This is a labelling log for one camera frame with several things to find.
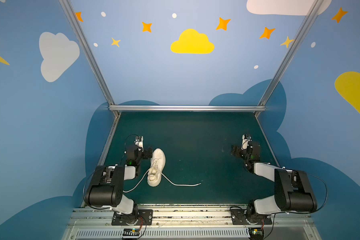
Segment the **white knit sneaker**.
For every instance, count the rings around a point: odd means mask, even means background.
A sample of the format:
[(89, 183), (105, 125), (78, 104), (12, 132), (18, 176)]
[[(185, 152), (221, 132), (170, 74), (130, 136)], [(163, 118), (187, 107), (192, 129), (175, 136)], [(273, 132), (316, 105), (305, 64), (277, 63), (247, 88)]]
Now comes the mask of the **white knit sneaker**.
[(166, 157), (161, 149), (155, 149), (151, 158), (151, 166), (148, 171), (148, 185), (157, 187), (162, 179), (162, 172), (166, 164)]

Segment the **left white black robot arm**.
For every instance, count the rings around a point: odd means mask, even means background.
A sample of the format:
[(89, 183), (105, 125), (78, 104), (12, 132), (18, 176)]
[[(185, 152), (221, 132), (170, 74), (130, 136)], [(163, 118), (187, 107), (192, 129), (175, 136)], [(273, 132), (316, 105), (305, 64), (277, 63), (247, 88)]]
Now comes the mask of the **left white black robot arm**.
[(89, 185), (84, 187), (83, 198), (86, 205), (95, 210), (113, 211), (113, 226), (143, 226), (144, 215), (139, 213), (134, 200), (125, 196), (124, 182), (139, 176), (142, 160), (150, 159), (153, 150), (131, 145), (126, 155), (125, 165), (97, 166)]

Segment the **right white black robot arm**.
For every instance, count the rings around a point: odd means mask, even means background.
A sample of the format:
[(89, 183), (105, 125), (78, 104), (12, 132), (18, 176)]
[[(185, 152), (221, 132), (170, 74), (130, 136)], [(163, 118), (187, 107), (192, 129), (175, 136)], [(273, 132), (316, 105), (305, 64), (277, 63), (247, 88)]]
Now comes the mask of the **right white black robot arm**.
[(258, 224), (266, 217), (293, 212), (310, 214), (318, 210), (318, 203), (308, 174), (304, 171), (287, 170), (260, 161), (261, 146), (243, 140), (240, 146), (233, 145), (231, 154), (244, 161), (244, 168), (251, 174), (274, 183), (274, 194), (249, 202), (245, 215), (249, 224)]

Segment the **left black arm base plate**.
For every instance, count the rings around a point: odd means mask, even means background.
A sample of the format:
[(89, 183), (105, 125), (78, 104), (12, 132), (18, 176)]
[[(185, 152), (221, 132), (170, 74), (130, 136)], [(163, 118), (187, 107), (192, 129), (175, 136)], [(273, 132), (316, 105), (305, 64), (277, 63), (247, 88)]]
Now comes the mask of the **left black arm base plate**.
[(131, 214), (114, 213), (112, 226), (151, 226), (153, 220), (153, 210), (134, 210)]

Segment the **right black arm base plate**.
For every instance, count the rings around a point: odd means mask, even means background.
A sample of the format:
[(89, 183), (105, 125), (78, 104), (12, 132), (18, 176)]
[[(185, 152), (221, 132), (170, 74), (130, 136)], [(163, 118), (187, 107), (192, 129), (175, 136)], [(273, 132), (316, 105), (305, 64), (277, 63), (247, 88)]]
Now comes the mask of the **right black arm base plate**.
[(233, 225), (272, 225), (271, 217), (257, 213), (247, 213), (247, 210), (233, 208), (229, 210)]

